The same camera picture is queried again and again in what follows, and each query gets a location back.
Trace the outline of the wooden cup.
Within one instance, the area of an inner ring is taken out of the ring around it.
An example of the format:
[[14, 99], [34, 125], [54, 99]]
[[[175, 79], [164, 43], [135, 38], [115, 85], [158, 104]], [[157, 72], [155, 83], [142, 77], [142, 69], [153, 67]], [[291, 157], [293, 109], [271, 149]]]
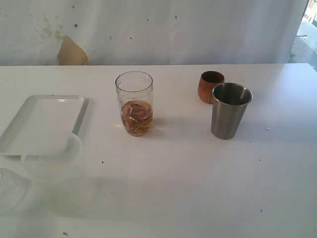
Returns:
[[208, 104], [213, 103], [212, 91], [215, 86], [224, 82], [224, 75], [217, 71], [206, 71], [201, 74], [198, 85], [200, 99]]

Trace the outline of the clear plastic shaker cup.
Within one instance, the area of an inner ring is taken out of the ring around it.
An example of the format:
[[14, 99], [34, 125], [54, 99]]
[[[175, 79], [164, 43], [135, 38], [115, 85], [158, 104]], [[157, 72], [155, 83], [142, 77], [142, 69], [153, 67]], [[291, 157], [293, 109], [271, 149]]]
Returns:
[[128, 134], [143, 136], [153, 122], [153, 78], [142, 71], [119, 75], [115, 88], [122, 124]]

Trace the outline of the white rectangular tray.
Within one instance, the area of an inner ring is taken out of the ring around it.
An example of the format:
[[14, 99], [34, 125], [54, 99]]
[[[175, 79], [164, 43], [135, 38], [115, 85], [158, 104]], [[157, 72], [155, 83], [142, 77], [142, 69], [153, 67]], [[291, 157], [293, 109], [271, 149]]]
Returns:
[[88, 99], [81, 95], [29, 96], [0, 133], [0, 154], [21, 156], [35, 136], [46, 132], [78, 134]]

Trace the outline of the translucent plastic container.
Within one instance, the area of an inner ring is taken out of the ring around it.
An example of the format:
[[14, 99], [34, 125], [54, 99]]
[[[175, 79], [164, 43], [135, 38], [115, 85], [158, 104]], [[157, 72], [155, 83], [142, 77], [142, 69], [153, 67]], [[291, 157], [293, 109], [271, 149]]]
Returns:
[[22, 152], [31, 180], [25, 205], [32, 213], [51, 211], [80, 217], [87, 211], [88, 180], [82, 165], [82, 141], [70, 132], [36, 134]]

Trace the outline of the stainless steel cup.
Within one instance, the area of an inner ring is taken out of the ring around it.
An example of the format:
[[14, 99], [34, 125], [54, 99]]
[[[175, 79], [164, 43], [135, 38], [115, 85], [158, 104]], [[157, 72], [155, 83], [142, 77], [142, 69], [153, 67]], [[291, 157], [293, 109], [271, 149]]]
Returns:
[[219, 139], [231, 139], [253, 95], [240, 84], [226, 82], [214, 87], [212, 98], [211, 132]]

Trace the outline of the clear plastic lid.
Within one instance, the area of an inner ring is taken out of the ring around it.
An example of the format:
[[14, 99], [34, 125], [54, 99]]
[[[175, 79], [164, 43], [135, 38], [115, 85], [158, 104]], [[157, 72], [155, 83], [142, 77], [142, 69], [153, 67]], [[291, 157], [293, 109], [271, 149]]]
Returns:
[[28, 193], [32, 182], [28, 178], [6, 169], [0, 169], [0, 214], [17, 207]]

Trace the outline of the brown food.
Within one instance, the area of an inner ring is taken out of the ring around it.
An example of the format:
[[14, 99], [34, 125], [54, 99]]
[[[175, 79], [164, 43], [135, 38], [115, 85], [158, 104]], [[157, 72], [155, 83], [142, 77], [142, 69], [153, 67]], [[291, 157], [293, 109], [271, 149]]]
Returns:
[[128, 101], [121, 107], [121, 121], [130, 135], [146, 134], [153, 122], [151, 104], [144, 100]]

